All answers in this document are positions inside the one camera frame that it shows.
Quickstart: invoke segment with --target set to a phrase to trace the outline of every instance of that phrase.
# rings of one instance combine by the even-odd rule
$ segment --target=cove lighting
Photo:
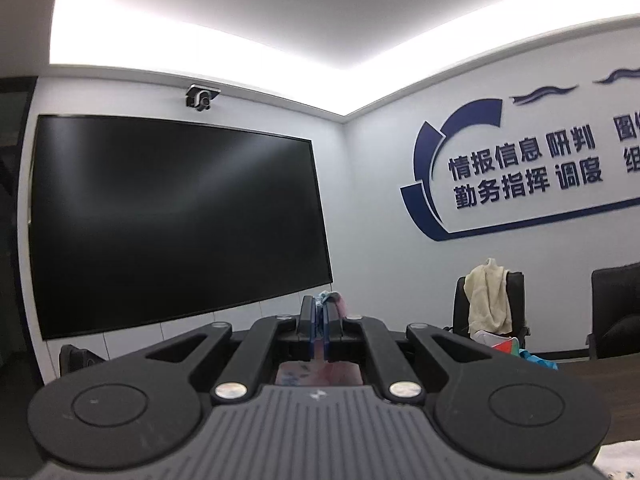
[[[633,14],[640,14],[640,0],[504,0],[339,70],[113,0],[56,0],[49,62],[190,76],[344,116],[507,45]]]

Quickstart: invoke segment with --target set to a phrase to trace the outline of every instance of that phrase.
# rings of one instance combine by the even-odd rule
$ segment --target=ribbed surface
[[[96,479],[47,465],[38,480]],[[376,397],[370,386],[266,386],[238,406],[213,410],[200,433],[155,464],[109,480],[412,480],[527,478],[471,462],[449,449],[418,408]],[[603,478],[588,466],[539,475]]]

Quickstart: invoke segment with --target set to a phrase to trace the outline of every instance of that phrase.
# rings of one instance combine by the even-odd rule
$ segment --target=brown tabletop
[[[640,440],[640,354],[560,363],[558,367],[604,395],[611,410],[611,427],[603,444]]]

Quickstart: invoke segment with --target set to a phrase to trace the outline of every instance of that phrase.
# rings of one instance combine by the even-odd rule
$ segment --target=silver screw
[[[411,397],[417,397],[420,395],[422,388],[420,384],[413,381],[399,381],[389,386],[389,392],[396,397],[402,397],[403,399],[409,399]]]
[[[216,395],[222,399],[239,399],[246,394],[242,383],[222,383],[216,386]]]

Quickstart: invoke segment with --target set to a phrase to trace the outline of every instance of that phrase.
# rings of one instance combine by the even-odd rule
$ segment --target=wall sign
[[[620,90],[606,102],[604,93],[596,93],[617,80],[639,77],[640,69],[619,68],[580,91],[577,84],[543,86],[512,96],[511,103],[500,98],[469,102],[439,130],[425,121],[414,147],[417,182],[401,188],[409,215],[424,234],[441,241],[640,205],[640,100]],[[576,101],[562,107],[558,99]],[[528,112],[519,115],[521,110]],[[510,122],[504,126],[507,111]],[[532,118],[541,118],[544,129],[532,133]],[[481,139],[470,136],[472,127]],[[451,142],[462,133],[473,149]],[[454,153],[448,148],[452,144]],[[636,173],[638,179],[632,180]],[[468,217],[458,221],[457,215]],[[463,227],[451,228],[455,224]]]

